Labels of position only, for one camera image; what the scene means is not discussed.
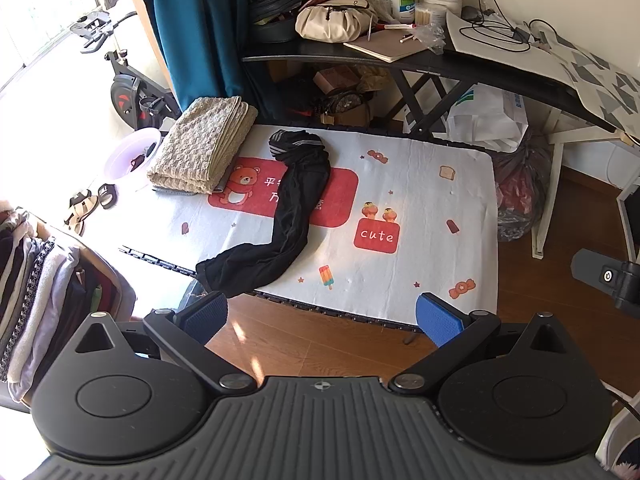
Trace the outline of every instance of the red label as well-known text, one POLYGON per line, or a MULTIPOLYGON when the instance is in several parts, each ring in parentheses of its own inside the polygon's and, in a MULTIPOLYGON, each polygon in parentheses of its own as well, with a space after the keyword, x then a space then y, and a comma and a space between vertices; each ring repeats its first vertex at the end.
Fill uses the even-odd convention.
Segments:
MULTIPOLYGON (((277 160, 240 156, 224 192, 209 195, 213 207, 273 217, 278 204, 278 184, 287 167, 277 160)), ((358 187, 358 176, 351 170, 331 168, 310 223, 321 227, 340 227, 351 214, 358 187)))
POLYGON ((353 245, 379 253, 395 253, 398 248, 400 225, 394 222, 361 218, 353 245))

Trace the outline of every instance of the knit blanket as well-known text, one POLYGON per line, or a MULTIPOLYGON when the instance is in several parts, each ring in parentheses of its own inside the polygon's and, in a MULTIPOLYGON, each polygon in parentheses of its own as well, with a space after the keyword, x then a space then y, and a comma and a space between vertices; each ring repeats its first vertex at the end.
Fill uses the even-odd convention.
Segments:
POLYGON ((212 193, 258 115, 239 97, 200 97, 171 127, 147 172, 156 186, 212 193))

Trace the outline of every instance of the popsicle print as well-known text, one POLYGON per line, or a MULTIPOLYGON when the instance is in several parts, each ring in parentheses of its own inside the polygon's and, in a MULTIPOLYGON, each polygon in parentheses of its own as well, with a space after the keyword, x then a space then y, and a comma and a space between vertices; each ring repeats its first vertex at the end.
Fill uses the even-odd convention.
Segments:
POLYGON ((329 290, 332 290, 334 284, 334 276, 331 274, 331 269, 328 265, 322 266, 318 269, 320 271, 320 279, 324 286, 328 286, 329 290))
POLYGON ((453 235, 456 234, 458 231, 460 231, 460 228, 451 219, 447 220, 447 227, 449 228, 449 231, 451 231, 451 234, 453 235))

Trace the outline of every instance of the black desk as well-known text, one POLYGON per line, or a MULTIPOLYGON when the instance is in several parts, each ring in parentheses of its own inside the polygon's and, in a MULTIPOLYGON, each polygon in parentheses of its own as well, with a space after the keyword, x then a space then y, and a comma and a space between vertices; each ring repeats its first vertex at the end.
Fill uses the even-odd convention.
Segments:
POLYGON ((386 119, 393 118, 406 103, 416 119, 409 134, 412 139, 432 140, 431 130, 434 124, 439 122, 442 115, 475 83, 484 83, 524 95, 584 119, 608 132, 615 132, 611 124, 592 114, 582 105, 574 89, 554 79, 525 72, 513 66, 460 54, 450 45, 445 47, 442 56, 425 50, 396 62, 386 63, 341 43, 321 43, 299 38, 287 43, 254 44, 249 46, 242 57, 243 61, 286 59, 333 64, 364 64, 388 68, 402 94, 402 100, 386 115, 386 119), (410 86, 402 70, 418 72, 422 76, 413 86, 410 86), (442 86, 440 76, 456 80, 458 83, 447 93, 442 86), (424 114, 415 98, 415 93, 430 79, 436 85, 441 100, 432 110, 424 114))

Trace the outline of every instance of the cartoon bear print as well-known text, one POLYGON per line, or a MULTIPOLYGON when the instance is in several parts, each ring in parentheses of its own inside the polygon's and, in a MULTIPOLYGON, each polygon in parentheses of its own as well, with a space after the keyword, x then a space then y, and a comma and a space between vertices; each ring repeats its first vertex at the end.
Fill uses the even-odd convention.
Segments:
POLYGON ((229 175, 225 190, 220 194, 221 204, 242 205, 254 194, 252 187, 258 180, 260 168, 236 166, 229 175))

